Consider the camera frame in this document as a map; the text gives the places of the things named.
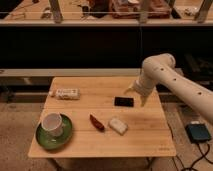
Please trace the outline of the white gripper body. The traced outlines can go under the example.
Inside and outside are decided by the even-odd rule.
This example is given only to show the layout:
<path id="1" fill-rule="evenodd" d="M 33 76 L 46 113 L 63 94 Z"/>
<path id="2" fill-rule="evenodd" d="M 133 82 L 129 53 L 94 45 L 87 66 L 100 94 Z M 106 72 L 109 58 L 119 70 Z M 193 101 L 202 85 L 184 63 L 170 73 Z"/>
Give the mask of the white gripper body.
<path id="1" fill-rule="evenodd" d="M 134 81 L 133 89 L 141 96 L 148 97 L 152 93 L 155 85 L 156 83 L 152 79 L 139 77 Z"/>

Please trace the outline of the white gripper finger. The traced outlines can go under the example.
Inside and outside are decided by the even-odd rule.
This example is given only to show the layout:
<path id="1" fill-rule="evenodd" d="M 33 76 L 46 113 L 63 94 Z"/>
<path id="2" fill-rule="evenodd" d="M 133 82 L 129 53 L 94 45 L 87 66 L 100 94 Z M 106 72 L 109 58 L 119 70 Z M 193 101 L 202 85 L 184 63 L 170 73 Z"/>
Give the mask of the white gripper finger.
<path id="1" fill-rule="evenodd" d="M 127 93 L 130 93 L 130 92 L 134 92 L 135 89 L 133 86 L 129 86 L 125 91 L 124 91 L 124 94 L 127 94 Z"/>
<path id="2" fill-rule="evenodd" d="M 144 107 L 148 100 L 148 96 L 141 96 L 140 99 L 141 99 L 141 106 Z"/>

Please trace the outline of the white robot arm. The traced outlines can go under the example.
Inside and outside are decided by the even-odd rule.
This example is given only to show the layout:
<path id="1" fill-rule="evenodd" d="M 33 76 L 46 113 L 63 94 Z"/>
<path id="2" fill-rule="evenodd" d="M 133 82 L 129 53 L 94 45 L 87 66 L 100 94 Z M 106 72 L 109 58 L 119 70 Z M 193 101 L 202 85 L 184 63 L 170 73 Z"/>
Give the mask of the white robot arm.
<path id="1" fill-rule="evenodd" d="M 162 84 L 213 125 L 213 91 L 178 74 L 175 65 L 175 58 L 169 53 L 147 57 L 140 76 L 125 92 L 137 92 L 144 106 L 154 87 Z"/>

